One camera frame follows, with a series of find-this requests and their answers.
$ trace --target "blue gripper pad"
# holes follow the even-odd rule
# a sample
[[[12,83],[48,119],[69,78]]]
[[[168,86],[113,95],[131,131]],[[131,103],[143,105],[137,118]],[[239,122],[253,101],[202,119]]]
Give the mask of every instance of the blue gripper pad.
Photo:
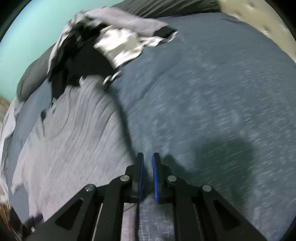
[[[152,167],[153,167],[153,179],[154,179],[154,198],[159,202],[159,185],[158,185],[158,175],[157,175],[157,163],[155,154],[152,155]]]

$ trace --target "black garment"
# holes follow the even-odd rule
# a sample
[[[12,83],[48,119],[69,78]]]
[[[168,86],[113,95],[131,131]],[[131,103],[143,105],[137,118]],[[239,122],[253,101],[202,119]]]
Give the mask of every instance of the black garment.
[[[59,98],[68,85],[79,86],[81,76],[100,75],[106,78],[115,74],[111,63],[94,48],[94,41],[95,38],[79,49],[76,45],[67,45],[63,49],[62,59],[50,77],[54,98]]]
[[[268,241],[280,240],[296,216],[295,63],[223,13],[160,20],[178,29],[175,39],[145,48],[108,89],[144,154],[145,180],[154,187],[159,152],[174,175],[212,185]],[[174,240],[172,215],[146,198],[138,239]]]

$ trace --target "white cloth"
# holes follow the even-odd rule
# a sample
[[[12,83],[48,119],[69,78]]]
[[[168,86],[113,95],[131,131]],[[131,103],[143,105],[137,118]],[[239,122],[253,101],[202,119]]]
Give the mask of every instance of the white cloth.
[[[7,181],[4,176],[4,170],[6,169],[6,155],[7,147],[10,144],[11,136],[15,129],[17,116],[20,113],[22,102],[19,102],[17,98],[14,98],[6,112],[3,120],[3,126],[0,132],[0,202],[8,203],[8,187]]]
[[[136,32],[129,29],[119,29],[110,25],[101,30],[94,48],[100,50],[114,68],[118,68],[138,57],[144,46],[155,47],[160,43],[171,41],[175,35],[176,32],[168,39],[158,36],[139,37]]]

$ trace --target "dark gray pillow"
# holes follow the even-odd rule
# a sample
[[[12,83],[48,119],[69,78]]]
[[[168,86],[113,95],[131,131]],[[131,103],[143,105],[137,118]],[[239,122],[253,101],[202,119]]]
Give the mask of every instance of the dark gray pillow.
[[[217,0],[124,0],[113,7],[144,18],[220,12]]]
[[[10,190],[12,177],[20,151],[22,150],[29,133],[32,131],[36,121],[38,120],[41,111],[47,110],[51,107],[51,105],[51,83],[46,80],[23,104],[8,151],[8,168],[5,176],[9,189],[9,203],[15,209],[22,222],[29,217],[28,194],[25,189],[22,188],[14,196],[12,195]]]
[[[29,65],[17,85],[17,97],[26,101],[30,95],[46,80],[48,59],[55,43],[37,60]]]

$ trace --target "gray blanket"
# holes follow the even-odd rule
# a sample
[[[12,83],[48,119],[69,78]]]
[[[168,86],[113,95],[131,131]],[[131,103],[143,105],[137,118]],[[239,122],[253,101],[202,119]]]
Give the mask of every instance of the gray blanket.
[[[222,13],[167,17],[178,29],[122,68],[110,92],[134,152],[188,183],[211,184],[269,241],[296,215],[296,65],[251,26]],[[140,206],[140,240],[174,240],[172,208]]]
[[[102,83],[89,76],[81,87],[68,86],[29,134],[12,192],[25,187],[31,216],[42,213],[47,220],[86,184],[108,184],[133,163],[116,105]]]

